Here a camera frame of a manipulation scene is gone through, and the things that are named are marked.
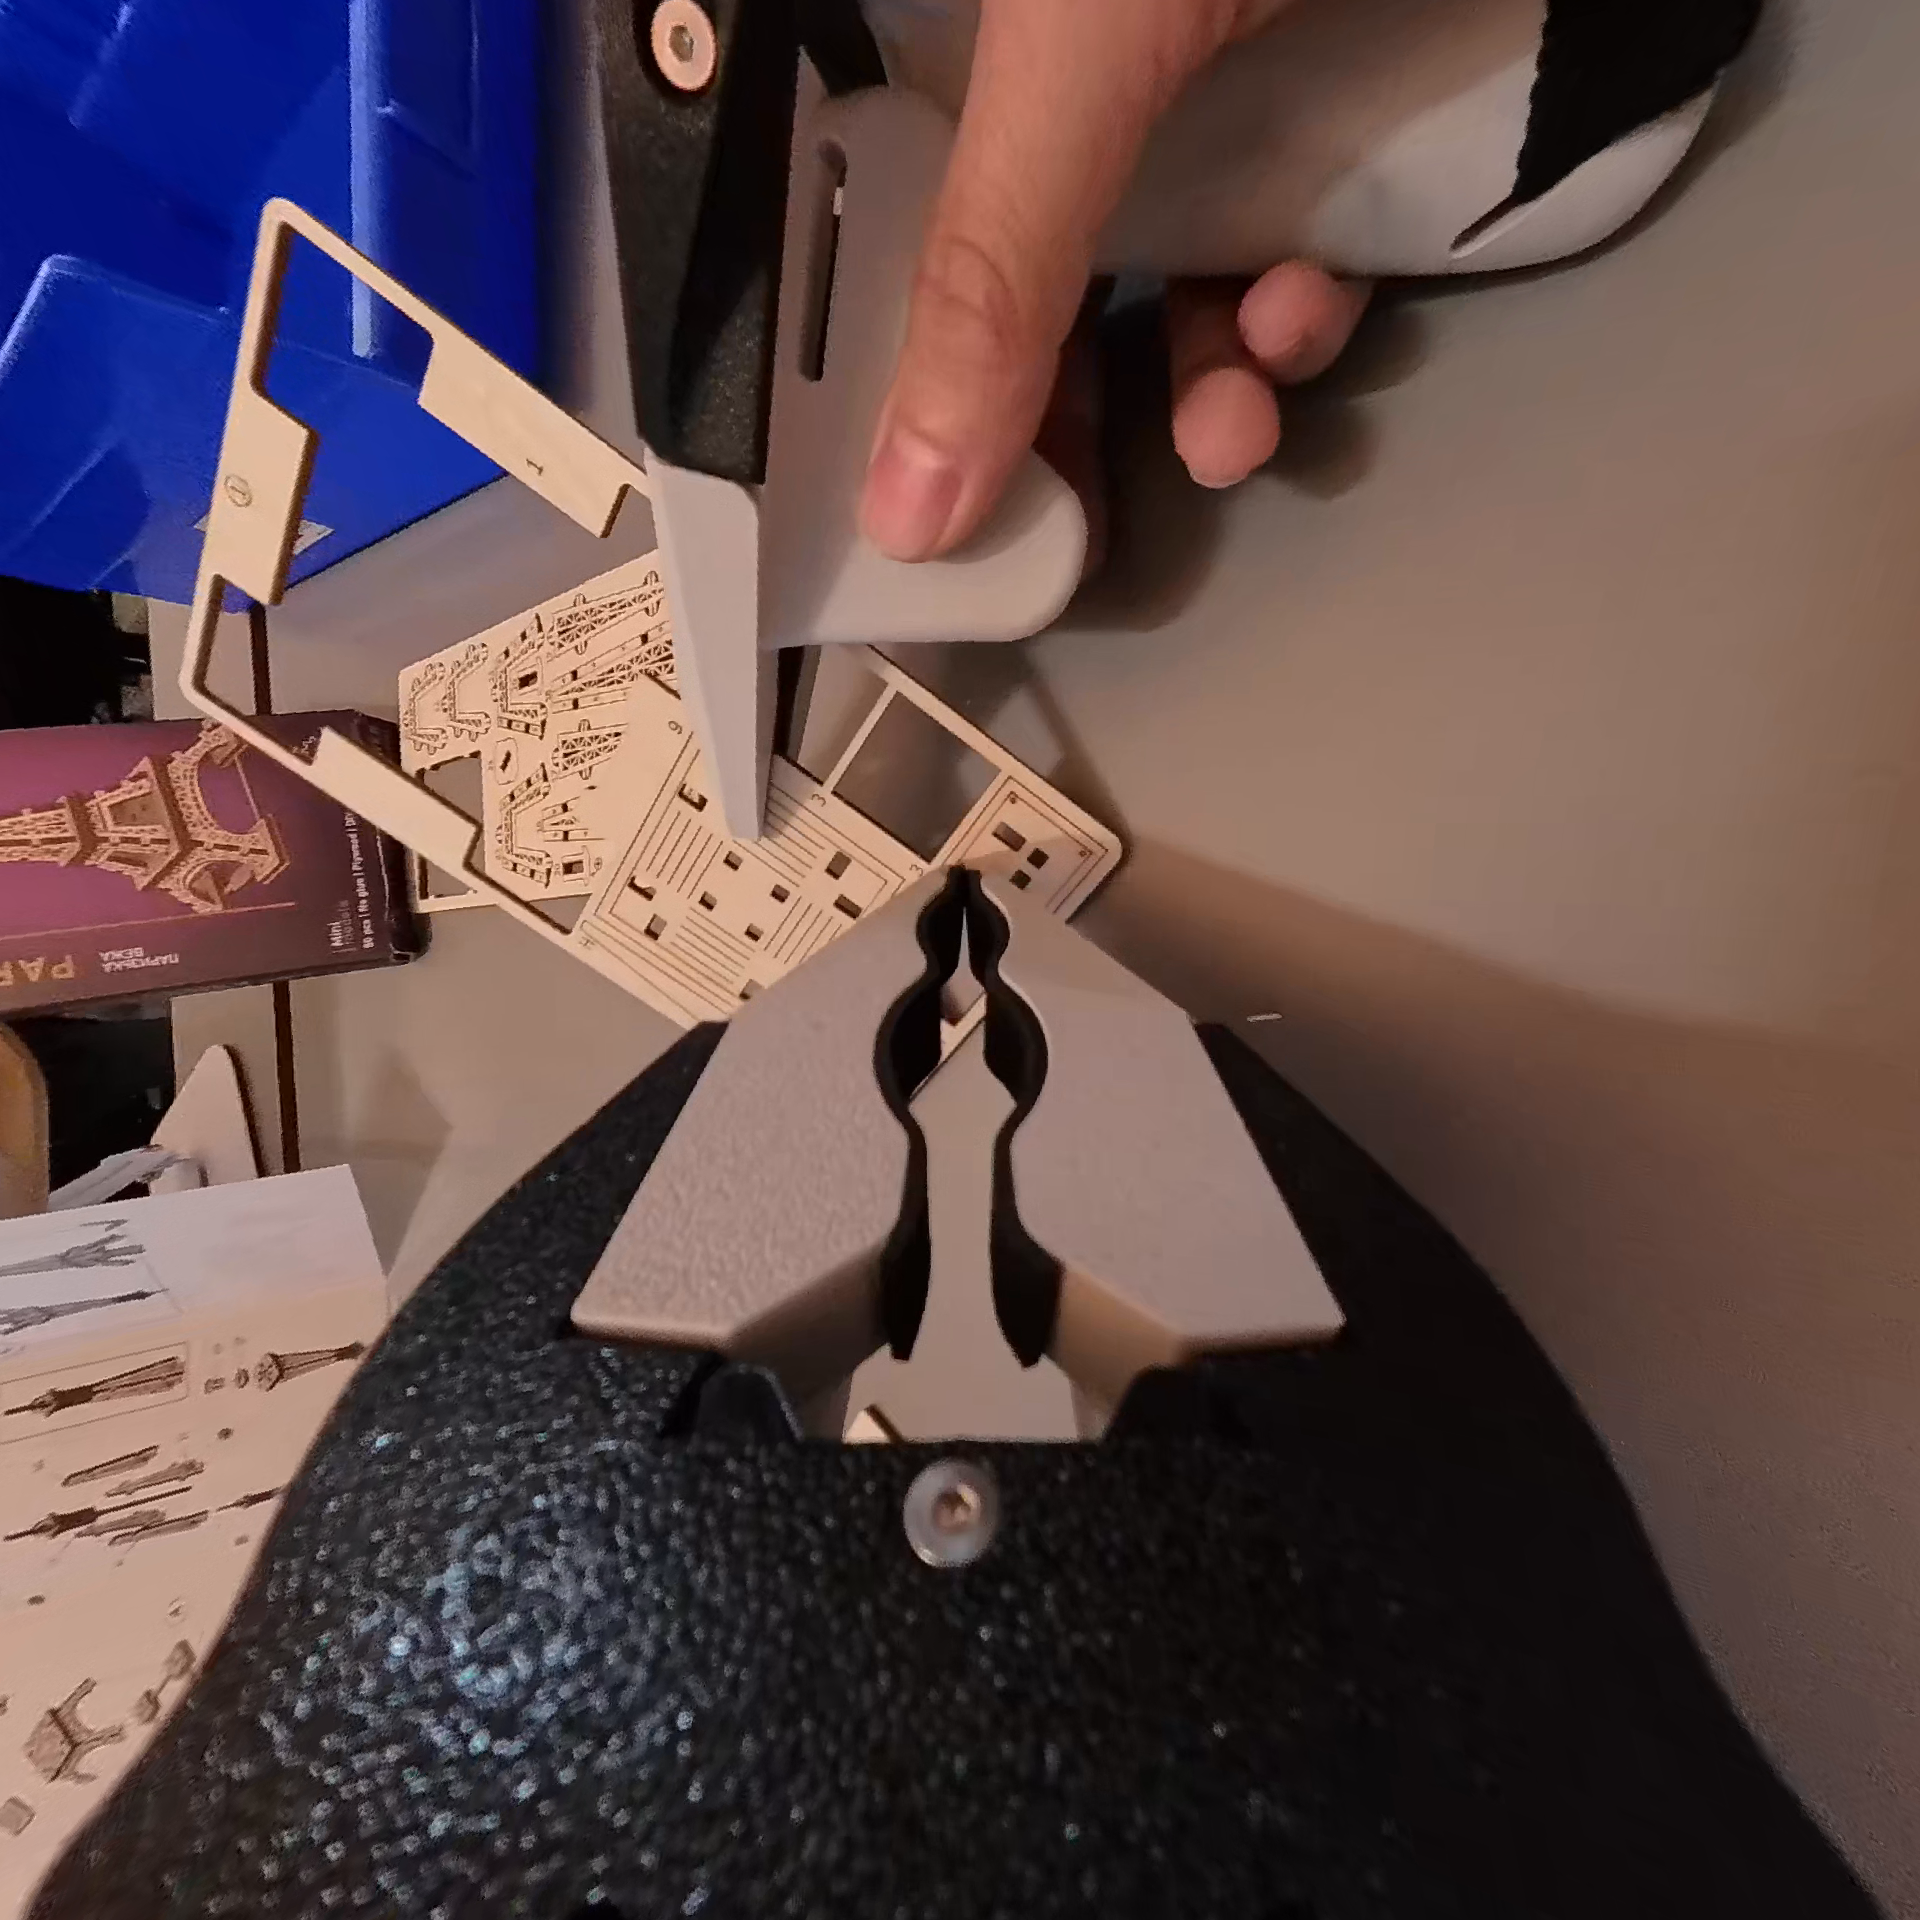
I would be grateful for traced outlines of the white poster stand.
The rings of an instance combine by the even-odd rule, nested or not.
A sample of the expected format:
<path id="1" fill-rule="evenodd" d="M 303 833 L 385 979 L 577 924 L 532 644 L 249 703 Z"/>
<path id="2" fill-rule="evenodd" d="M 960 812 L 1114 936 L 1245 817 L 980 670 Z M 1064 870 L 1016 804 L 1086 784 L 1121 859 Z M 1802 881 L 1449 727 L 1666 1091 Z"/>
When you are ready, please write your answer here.
<path id="1" fill-rule="evenodd" d="M 225 1044 L 208 1048 L 149 1143 L 50 1191 L 46 1210 L 90 1210 L 126 1193 L 191 1193 L 263 1177 L 244 1079 Z"/>

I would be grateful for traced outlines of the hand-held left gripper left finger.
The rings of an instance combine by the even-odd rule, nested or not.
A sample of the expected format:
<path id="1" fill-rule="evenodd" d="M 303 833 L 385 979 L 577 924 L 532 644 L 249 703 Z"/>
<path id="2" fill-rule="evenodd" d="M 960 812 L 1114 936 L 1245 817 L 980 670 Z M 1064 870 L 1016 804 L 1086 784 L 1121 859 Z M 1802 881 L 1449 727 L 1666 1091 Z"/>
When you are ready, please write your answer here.
<path id="1" fill-rule="evenodd" d="M 964 944 L 957 870 L 911 882 L 732 1018 L 568 1323 L 705 1353 L 841 1436 L 853 1378 L 911 1353 L 927 1304 L 927 1143 Z"/>

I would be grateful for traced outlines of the wooden puzzle frame sheet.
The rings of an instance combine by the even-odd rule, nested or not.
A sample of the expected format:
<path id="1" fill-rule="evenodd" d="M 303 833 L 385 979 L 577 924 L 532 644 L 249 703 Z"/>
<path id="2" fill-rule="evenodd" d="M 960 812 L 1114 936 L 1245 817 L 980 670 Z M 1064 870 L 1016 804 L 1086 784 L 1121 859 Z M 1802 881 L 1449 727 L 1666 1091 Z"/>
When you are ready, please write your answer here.
<path id="1" fill-rule="evenodd" d="M 263 607 L 282 595 L 286 568 L 301 518 L 305 476 L 318 435 L 280 412 L 258 386 L 271 350 L 280 258 L 303 241 L 407 321 L 423 328 L 430 355 L 417 393 L 420 409 L 482 451 L 510 478 L 594 537 L 607 537 L 626 497 L 644 497 L 644 466 L 624 460 L 588 426 L 510 372 L 479 344 L 356 254 L 298 206 L 274 200 L 263 208 L 253 276 L 246 296 L 224 430 L 221 471 L 202 536 L 197 595 L 181 668 L 181 690 L 210 722 L 313 784 L 366 818 L 409 856 L 463 882 L 465 906 L 493 906 L 548 939 L 626 994 L 680 1026 L 724 1023 L 756 993 L 836 942 L 865 912 L 887 906 L 927 863 L 858 817 L 833 793 L 833 780 L 814 783 L 773 752 L 760 838 L 734 840 L 713 802 L 703 751 L 686 707 L 687 745 L 649 808 L 629 852 L 585 906 L 572 929 L 517 902 L 482 870 L 478 802 L 441 796 L 423 776 L 389 767 L 338 732 L 321 732 L 313 752 L 280 747 L 255 722 L 225 707 L 206 683 L 206 664 L 224 595 L 244 592 Z M 759 647 L 774 670 L 776 656 L 805 649 L 854 649 L 876 674 L 880 703 L 862 729 L 871 732 L 895 700 L 911 703 L 967 751 L 997 769 L 989 801 L 1023 796 L 1025 810 L 1046 818 L 1037 780 L 984 735 L 960 722 L 943 705 L 884 660 L 871 643 L 764 644 L 764 488 L 759 494 Z M 669 628 L 665 563 L 662 570 Z"/>

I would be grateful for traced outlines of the blue bin with white tag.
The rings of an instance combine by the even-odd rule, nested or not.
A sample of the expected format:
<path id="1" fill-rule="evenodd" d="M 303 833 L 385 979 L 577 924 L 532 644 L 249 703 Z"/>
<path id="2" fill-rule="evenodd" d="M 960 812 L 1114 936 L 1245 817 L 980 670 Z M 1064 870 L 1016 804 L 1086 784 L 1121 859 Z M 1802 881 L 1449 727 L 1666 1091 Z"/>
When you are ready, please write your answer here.
<path id="1" fill-rule="evenodd" d="M 558 4 L 1 4 L 1 561 L 182 604 L 286 200 L 543 377 Z"/>

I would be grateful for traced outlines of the dark puzzle box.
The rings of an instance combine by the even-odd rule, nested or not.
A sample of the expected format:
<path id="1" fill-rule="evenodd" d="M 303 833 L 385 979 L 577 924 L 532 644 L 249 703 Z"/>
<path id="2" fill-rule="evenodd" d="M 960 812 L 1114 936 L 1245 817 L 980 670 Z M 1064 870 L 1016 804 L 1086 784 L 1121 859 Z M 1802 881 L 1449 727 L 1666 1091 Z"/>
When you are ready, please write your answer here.
<path id="1" fill-rule="evenodd" d="M 1 1012 L 405 967 L 407 852 L 206 719 L 1 735 Z"/>

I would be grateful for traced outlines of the paper instruction sheet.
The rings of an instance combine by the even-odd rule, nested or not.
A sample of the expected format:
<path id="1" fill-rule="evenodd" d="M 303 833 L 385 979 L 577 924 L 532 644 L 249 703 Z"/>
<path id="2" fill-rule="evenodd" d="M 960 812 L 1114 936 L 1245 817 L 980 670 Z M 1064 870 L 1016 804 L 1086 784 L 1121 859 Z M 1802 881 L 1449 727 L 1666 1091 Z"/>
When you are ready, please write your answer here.
<path id="1" fill-rule="evenodd" d="M 189 1692 L 389 1318 L 345 1167 L 5 1224 L 5 1915 Z"/>

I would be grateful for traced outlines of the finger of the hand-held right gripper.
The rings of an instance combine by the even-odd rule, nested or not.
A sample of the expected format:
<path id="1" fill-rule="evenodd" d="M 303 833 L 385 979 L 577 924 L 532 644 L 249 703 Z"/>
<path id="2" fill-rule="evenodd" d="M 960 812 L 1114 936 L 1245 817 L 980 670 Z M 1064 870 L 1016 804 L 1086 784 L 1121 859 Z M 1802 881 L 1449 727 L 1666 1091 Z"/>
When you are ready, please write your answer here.
<path id="1" fill-rule="evenodd" d="M 674 625 L 680 698 L 734 840 L 760 838 L 776 719 L 760 656 L 760 513 L 753 488 L 644 455 Z"/>
<path id="2" fill-rule="evenodd" d="M 764 478 L 767 649 L 1023 641 L 1081 584 L 1082 504 L 1036 452 L 942 561 L 890 561 L 856 531 L 950 145 L 942 111 L 902 87 L 799 90 Z"/>

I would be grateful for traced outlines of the plywood poster board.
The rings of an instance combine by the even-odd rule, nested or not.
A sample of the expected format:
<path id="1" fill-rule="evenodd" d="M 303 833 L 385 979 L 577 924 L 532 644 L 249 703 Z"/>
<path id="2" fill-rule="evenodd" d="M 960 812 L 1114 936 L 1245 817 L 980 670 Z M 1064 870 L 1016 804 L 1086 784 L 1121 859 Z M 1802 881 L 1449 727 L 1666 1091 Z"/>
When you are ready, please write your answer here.
<path id="1" fill-rule="evenodd" d="M 1 1025 L 1 1219 L 46 1210 L 50 1116 L 40 1067 L 18 1034 Z"/>

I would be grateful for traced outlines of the wooden tower parts sheet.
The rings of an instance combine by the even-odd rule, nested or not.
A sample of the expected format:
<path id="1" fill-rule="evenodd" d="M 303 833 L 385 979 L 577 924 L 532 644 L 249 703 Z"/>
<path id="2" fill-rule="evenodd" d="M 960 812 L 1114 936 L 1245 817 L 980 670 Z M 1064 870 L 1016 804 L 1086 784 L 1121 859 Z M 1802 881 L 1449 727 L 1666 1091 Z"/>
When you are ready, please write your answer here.
<path id="1" fill-rule="evenodd" d="M 478 802 L 485 874 L 572 929 L 687 745 L 657 555 L 407 665 L 397 720 L 401 769 Z"/>

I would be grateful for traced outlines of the person's right hand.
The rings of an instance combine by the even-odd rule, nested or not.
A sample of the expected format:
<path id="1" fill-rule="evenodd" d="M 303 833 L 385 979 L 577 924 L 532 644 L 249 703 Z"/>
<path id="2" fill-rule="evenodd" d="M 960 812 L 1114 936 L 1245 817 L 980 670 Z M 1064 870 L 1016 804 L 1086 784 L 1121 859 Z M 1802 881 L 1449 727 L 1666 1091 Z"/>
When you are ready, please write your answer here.
<path id="1" fill-rule="evenodd" d="M 1079 486 L 1097 468 L 1095 244 L 1146 135 L 1276 2 L 989 2 L 919 254 L 893 386 L 858 505 L 902 563 L 950 553 L 991 518 L 1025 452 Z M 1226 490 L 1279 446 L 1279 388 L 1329 370 L 1372 288 L 1292 258 L 1257 280 L 1165 292 L 1170 436 Z"/>

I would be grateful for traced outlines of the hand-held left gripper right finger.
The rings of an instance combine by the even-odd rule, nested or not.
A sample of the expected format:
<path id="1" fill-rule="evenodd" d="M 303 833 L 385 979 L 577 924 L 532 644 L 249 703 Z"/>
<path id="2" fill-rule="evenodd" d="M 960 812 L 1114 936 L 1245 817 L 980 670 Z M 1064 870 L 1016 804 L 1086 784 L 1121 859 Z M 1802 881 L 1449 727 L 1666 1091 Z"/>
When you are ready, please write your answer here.
<path id="1" fill-rule="evenodd" d="M 1022 1364 L 1079 1428 L 1143 1377 L 1329 1343 L 1345 1323 L 1186 1010 L 1005 875 L 967 879 L 988 1067 L 1015 1102 L 991 1150 L 989 1271 Z"/>

